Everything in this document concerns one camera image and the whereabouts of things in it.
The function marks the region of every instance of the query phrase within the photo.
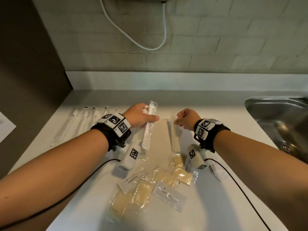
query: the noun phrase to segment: backsplash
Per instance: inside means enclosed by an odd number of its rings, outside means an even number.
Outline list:
[[[308,73],[308,0],[171,0],[139,48],[99,0],[33,0],[66,70]],[[161,3],[104,0],[145,47]]]

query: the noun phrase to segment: white countertop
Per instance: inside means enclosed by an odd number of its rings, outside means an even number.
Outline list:
[[[50,149],[57,130],[63,125],[73,107],[105,107],[111,110],[125,111],[130,105],[138,102],[157,101],[157,115],[160,121],[154,125],[149,160],[137,160],[136,166],[129,175],[141,166],[151,171],[156,164],[167,166],[168,156],[172,154],[167,121],[171,113],[184,108],[191,108],[201,117],[215,118],[222,121],[233,132],[258,140],[275,147],[266,133],[247,112],[244,101],[250,97],[281,95],[293,97],[302,93],[260,93],[260,92],[189,92],[189,91],[74,91],[59,107],[39,135],[21,156],[12,171],[37,155]],[[181,147],[190,144],[183,132]],[[111,159],[108,153],[102,160]],[[230,170],[226,163],[216,155],[231,172],[264,221],[275,230],[287,230],[279,219],[261,202]],[[112,175],[115,163],[110,162],[98,171],[59,214],[49,226],[54,230],[152,230],[152,231],[223,231],[223,230],[267,230],[260,218],[250,206],[233,180],[228,176],[222,182],[207,169],[199,174],[196,184],[181,184],[178,190],[187,196],[182,213],[169,207],[166,203],[152,196],[145,213],[138,217],[125,219],[121,224],[111,223],[106,219],[106,210],[117,183],[122,178]]]

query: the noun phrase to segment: hand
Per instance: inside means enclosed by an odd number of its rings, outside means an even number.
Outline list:
[[[194,131],[194,126],[201,117],[196,111],[192,109],[184,109],[177,114],[178,118],[174,121],[174,124],[184,126],[184,129]]]
[[[144,123],[156,122],[159,120],[159,116],[145,114],[143,112],[145,106],[148,105],[143,103],[134,104],[123,113],[123,116],[125,116],[132,127],[140,127]]]

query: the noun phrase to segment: white cable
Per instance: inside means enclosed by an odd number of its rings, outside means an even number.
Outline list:
[[[162,47],[166,41],[166,38],[167,38],[167,28],[166,28],[166,17],[165,17],[165,3],[163,3],[163,21],[164,21],[164,40],[163,42],[160,44],[160,46],[154,48],[154,49],[149,49],[149,48],[146,48],[140,44],[138,44],[136,41],[134,41],[125,31],[123,31],[120,27],[118,27],[111,19],[110,17],[108,16],[106,10],[105,10],[105,7],[104,7],[104,3],[103,3],[103,0],[99,0],[100,2],[100,5],[102,6],[102,9],[104,11],[104,14],[106,15],[106,18],[110,21],[110,23],[112,23],[112,25],[117,28],[120,32],[122,32],[127,38],[129,38],[135,45],[139,46],[140,48],[142,49],[145,49],[145,50],[148,50],[148,51],[155,51],[157,49],[159,49],[160,47]]]

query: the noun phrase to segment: paper sheet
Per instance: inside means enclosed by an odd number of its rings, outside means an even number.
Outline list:
[[[15,125],[0,112],[0,143],[8,136],[13,129],[15,129]]]

